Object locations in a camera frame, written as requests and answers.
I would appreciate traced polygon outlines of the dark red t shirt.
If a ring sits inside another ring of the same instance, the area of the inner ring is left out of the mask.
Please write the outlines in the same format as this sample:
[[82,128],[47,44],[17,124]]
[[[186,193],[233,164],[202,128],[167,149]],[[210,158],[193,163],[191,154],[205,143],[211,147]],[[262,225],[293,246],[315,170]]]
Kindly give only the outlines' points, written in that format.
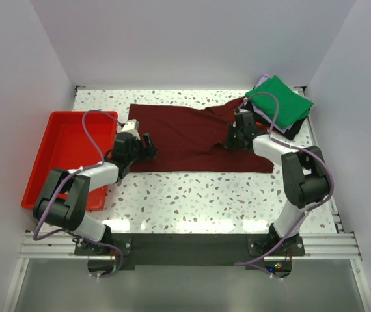
[[139,122],[157,148],[156,158],[137,162],[131,172],[255,172],[270,174],[271,161],[248,151],[224,147],[228,125],[242,98],[194,109],[174,105],[130,105],[128,118]]

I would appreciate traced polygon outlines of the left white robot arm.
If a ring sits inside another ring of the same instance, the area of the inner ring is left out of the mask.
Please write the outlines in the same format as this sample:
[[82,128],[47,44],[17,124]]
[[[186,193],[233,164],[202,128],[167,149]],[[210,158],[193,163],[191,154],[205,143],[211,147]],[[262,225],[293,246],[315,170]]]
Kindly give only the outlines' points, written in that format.
[[33,239],[40,241],[65,231],[89,242],[108,244],[109,226],[86,214],[89,194],[122,181],[132,164],[155,159],[157,151],[148,133],[139,137],[123,131],[115,138],[110,157],[98,164],[77,170],[53,169],[33,209],[38,220]]

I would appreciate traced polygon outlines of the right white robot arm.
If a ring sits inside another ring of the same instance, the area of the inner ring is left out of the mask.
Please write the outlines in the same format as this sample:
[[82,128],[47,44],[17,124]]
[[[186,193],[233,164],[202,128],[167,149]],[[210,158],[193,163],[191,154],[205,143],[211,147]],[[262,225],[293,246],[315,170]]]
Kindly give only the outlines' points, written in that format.
[[317,146],[300,148],[274,138],[258,129],[251,112],[238,109],[228,125],[225,148],[246,150],[282,169],[286,202],[276,221],[270,225],[265,248],[291,239],[307,214],[331,195],[334,183]]

